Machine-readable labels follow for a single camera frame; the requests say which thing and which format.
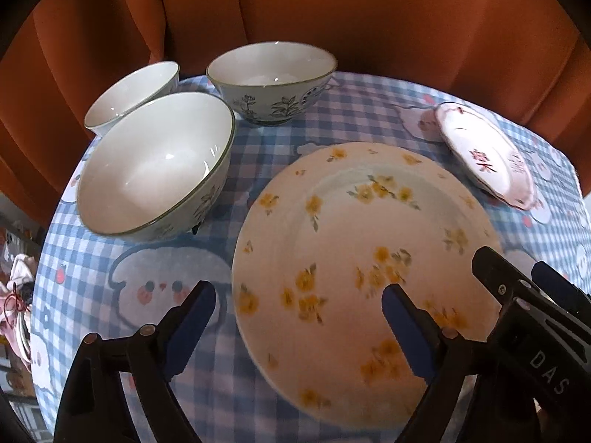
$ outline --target screw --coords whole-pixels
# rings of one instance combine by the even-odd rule
[[[521,298],[517,298],[517,304],[521,306],[525,311],[529,311],[531,309],[530,304],[527,301],[522,300]]]
[[[153,335],[155,331],[156,327],[154,325],[144,325],[140,328],[140,335],[143,337],[149,337],[150,335]]]
[[[99,337],[98,333],[88,333],[83,339],[82,341],[84,343],[86,343],[87,345],[90,345],[92,343],[94,343],[96,341],[96,339]]]
[[[445,336],[449,340],[453,340],[454,338],[457,338],[457,336],[459,335],[457,330],[451,327],[443,327],[441,329],[441,333],[443,333],[443,336]]]

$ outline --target plate rim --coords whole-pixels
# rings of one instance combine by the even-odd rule
[[[472,170],[472,168],[469,167],[469,165],[466,163],[466,159],[459,152],[459,150],[457,149],[457,145],[454,143],[453,139],[451,138],[451,136],[448,132],[448,128],[445,126],[445,123],[442,121],[442,117],[440,115],[440,110],[442,110],[443,105],[446,105],[446,104],[458,105],[460,107],[467,109],[468,113],[481,119],[483,124],[490,126],[496,132],[496,134],[498,134],[499,137],[505,143],[507,143],[507,145],[512,149],[512,151],[516,152],[521,157],[521,159],[525,163],[525,171],[527,173],[527,181],[528,181],[528,186],[529,186],[529,190],[530,190],[529,194],[531,195],[529,199],[525,200],[524,204],[519,204],[519,202],[516,200],[514,202],[509,202],[507,200],[507,198],[505,198],[505,195],[503,193],[500,193],[497,190],[495,190],[494,188],[492,188],[483,178],[480,177],[480,175],[478,175],[474,170]],[[441,131],[441,135],[443,136],[443,140],[445,141],[445,144],[447,144],[447,146],[451,149],[451,151],[453,152],[455,157],[462,163],[462,167],[465,169],[466,172],[469,172],[471,175],[473,175],[474,178],[476,178],[480,182],[480,184],[483,185],[487,189],[488,192],[490,192],[493,196],[500,199],[501,201],[503,201],[505,204],[509,205],[510,207],[518,208],[519,210],[524,210],[524,211],[531,210],[531,208],[534,207],[534,204],[536,203],[536,200],[537,200],[537,190],[536,190],[536,186],[534,184],[533,176],[531,175],[530,169],[527,166],[527,163],[525,162],[524,155],[515,146],[515,143],[513,143],[513,141],[511,141],[510,138],[507,137],[507,135],[504,134],[504,132],[501,131],[501,129],[497,125],[492,123],[482,113],[474,110],[473,108],[471,108],[468,105],[465,105],[463,103],[456,103],[456,102],[439,103],[438,105],[435,106],[434,114],[435,114],[435,121],[437,122],[437,125],[439,126],[439,130]],[[509,171],[509,168],[507,167],[505,158],[502,158],[502,160],[503,160],[503,164],[504,164],[505,168],[507,169],[507,173],[510,175],[510,171]]]

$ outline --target table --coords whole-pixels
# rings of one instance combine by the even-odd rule
[[[215,93],[205,76],[185,80],[180,88]],[[534,260],[544,260],[581,289],[591,291],[589,215],[568,159],[526,128],[466,103],[503,129],[525,155],[534,176],[540,195],[536,208],[525,212],[503,205],[470,183],[447,146],[437,141],[438,134],[429,129],[433,106],[444,101],[466,103],[418,84],[337,72],[318,103],[284,126],[258,127],[238,119],[228,181],[211,215],[196,235],[156,244],[132,246],[98,237],[82,226],[75,190],[98,142],[95,139],[58,204],[37,274],[33,376],[48,427],[54,428],[61,392],[83,336],[96,331],[106,339],[122,337],[147,319],[159,321],[176,303],[172,296],[146,303],[141,298],[146,281],[196,278],[215,283],[219,303],[185,372],[175,377],[171,387],[203,441],[395,439],[393,432],[351,433],[300,413],[263,379],[236,327],[230,267],[248,208],[275,174],[318,146],[378,141],[435,160],[484,206],[512,261],[527,271]],[[142,441],[153,441],[129,375],[122,380]]]

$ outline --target ceramic bowl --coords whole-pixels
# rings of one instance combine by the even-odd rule
[[[78,212],[93,233],[172,238],[200,224],[226,181],[234,114],[205,93],[149,102],[114,126],[90,156]]]
[[[336,65],[336,58],[320,48],[267,42],[218,56],[206,73],[235,112],[277,125],[314,105]]]
[[[178,85],[178,63],[144,66],[108,88],[86,112],[84,126],[99,136],[143,104],[172,93]]]

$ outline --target plate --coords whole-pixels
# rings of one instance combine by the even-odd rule
[[[382,314],[398,282],[441,325],[484,341],[500,309],[472,276],[500,251],[477,200],[421,155],[345,143],[299,158],[254,202],[232,294],[240,334],[267,381],[300,410],[345,427],[406,423],[425,390]]]
[[[536,188],[525,159],[496,125],[458,103],[438,105],[435,119],[445,142],[478,186],[520,210],[534,205]]]

